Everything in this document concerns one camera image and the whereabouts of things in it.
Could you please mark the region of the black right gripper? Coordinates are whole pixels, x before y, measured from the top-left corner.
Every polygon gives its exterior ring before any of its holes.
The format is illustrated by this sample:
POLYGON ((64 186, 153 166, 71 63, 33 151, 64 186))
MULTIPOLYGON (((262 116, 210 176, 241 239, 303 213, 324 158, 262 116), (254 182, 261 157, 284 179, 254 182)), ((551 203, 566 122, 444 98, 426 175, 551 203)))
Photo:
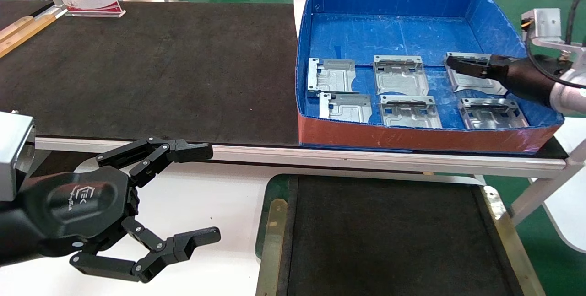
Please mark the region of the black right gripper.
POLYGON ((501 55, 448 55, 446 66, 454 73, 500 82, 515 96, 550 107, 550 94, 557 82, 541 73, 529 58, 501 55))

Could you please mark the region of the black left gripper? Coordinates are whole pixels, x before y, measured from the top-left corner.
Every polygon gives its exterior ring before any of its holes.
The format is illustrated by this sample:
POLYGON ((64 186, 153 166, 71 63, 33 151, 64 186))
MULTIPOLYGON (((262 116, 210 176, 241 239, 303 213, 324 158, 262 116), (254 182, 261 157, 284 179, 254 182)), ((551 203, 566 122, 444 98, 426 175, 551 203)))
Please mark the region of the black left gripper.
POLYGON ((24 181, 12 202, 1 202, 1 265, 42 257, 71 257, 80 273, 149 283, 168 265, 188 261, 197 247, 221 240, 217 227, 175 234, 162 240, 134 219, 138 193, 171 163, 213 158, 209 143, 142 138, 99 154, 99 169, 62 172, 24 181), (129 177, 120 169, 133 165, 129 177), (99 256, 128 234, 148 249, 137 261, 99 256))

